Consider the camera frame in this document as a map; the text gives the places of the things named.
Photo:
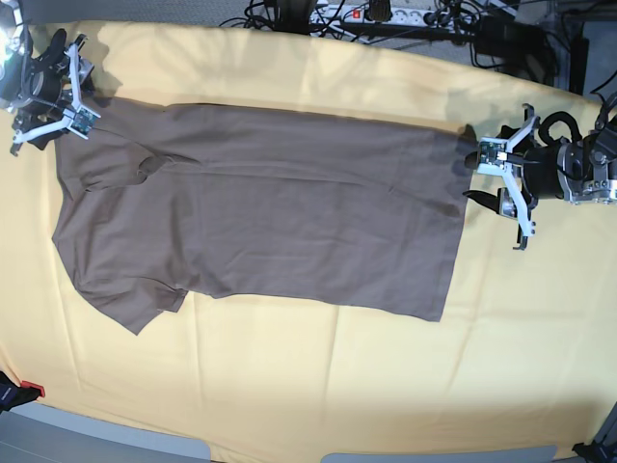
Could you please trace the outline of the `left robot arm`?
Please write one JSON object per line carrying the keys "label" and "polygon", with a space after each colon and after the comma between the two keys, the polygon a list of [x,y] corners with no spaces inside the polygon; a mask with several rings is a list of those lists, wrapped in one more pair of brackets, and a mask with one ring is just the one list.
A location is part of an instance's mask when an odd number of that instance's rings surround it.
{"label": "left robot arm", "polygon": [[464,196],[496,214],[532,225],[542,200],[570,204],[616,201],[616,94],[601,98],[593,128],[583,135],[575,118],[557,111],[545,118],[523,106],[523,125],[505,125],[485,137],[465,159],[478,174],[499,177],[496,193],[468,190]]}

